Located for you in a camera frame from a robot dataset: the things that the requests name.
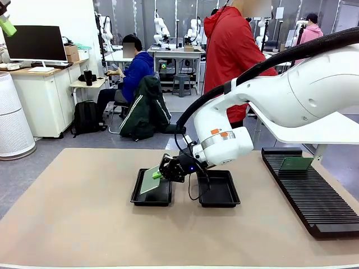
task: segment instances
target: black backpack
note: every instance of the black backpack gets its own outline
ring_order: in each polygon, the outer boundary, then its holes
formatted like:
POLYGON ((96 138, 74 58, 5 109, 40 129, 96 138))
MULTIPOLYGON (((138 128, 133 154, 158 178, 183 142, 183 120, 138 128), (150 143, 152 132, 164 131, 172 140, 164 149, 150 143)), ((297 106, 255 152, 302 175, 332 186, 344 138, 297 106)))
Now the black backpack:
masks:
POLYGON ((75 106, 75 120, 71 127, 71 133, 75 138, 83 133, 95 133, 98 131, 105 131, 107 126, 100 126, 98 121, 97 104, 90 101, 77 103, 75 106))

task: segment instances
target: white wall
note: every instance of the white wall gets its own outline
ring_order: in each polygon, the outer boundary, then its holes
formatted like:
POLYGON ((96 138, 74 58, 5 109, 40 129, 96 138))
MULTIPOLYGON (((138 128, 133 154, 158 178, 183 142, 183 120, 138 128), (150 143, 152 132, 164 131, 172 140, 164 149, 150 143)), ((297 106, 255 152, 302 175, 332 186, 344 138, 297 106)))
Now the white wall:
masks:
POLYGON ((88 68, 103 75, 92 0, 11 0, 8 11, 14 25, 59 26, 63 36, 92 47, 88 68))

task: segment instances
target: black pants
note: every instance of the black pants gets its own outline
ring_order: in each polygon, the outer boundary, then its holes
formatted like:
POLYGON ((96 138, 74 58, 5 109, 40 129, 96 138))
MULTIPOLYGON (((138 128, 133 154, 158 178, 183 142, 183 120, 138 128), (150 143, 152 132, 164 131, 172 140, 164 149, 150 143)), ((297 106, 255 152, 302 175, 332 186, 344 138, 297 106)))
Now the black pants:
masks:
POLYGON ((231 127, 232 127, 232 129, 243 127, 243 121, 241 120, 239 122, 233 122, 233 123, 231 123, 231 127))
POLYGON ((115 101, 114 97, 116 96, 116 92, 118 90, 122 90, 122 84, 118 84, 117 89, 105 89, 100 91, 99 97, 97 99, 98 116, 100 120, 102 120, 102 115, 106 109, 107 104, 109 102, 115 101))

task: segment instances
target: person in blue jacket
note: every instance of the person in blue jacket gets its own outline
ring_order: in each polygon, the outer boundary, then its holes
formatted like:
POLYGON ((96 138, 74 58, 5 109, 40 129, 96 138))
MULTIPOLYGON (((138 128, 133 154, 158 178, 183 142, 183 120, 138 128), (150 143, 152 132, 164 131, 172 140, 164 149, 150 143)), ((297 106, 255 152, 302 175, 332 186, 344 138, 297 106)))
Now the person in blue jacket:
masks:
POLYGON ((97 107, 99 121, 102 121, 102 115, 105 111, 107 104, 111 101, 122 103, 131 103, 134 99, 134 94, 140 81, 148 75, 153 75, 153 57, 146 51, 142 51, 141 40, 134 35, 126 35, 123 38, 123 47, 127 49, 132 47, 134 50, 134 59, 130 67, 122 72, 119 68, 117 71, 107 71, 107 76, 120 76, 123 82, 118 84, 117 89, 105 89, 99 93, 97 107))

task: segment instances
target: monitor screen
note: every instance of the monitor screen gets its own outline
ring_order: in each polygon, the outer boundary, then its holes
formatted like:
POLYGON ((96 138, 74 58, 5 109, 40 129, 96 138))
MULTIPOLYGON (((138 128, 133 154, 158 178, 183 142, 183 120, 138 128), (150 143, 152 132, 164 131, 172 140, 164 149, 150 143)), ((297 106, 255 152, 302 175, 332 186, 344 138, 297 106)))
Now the monitor screen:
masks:
POLYGON ((67 62, 58 26, 15 25, 17 32, 8 37, 6 47, 13 61, 67 62))

